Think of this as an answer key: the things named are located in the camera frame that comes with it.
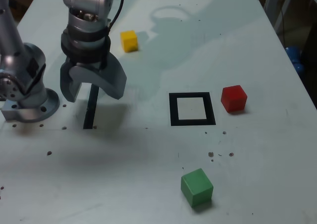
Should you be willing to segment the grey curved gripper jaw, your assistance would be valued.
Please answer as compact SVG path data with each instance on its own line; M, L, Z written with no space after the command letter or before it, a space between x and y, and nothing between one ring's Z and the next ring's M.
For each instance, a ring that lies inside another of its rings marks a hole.
M112 53L107 54L104 62L77 63L69 75L75 82L98 86L116 100L122 98L127 80L120 62Z
M74 81L70 77L70 69L74 64L66 60L60 68L60 89L67 101L74 103L81 88L81 83Z

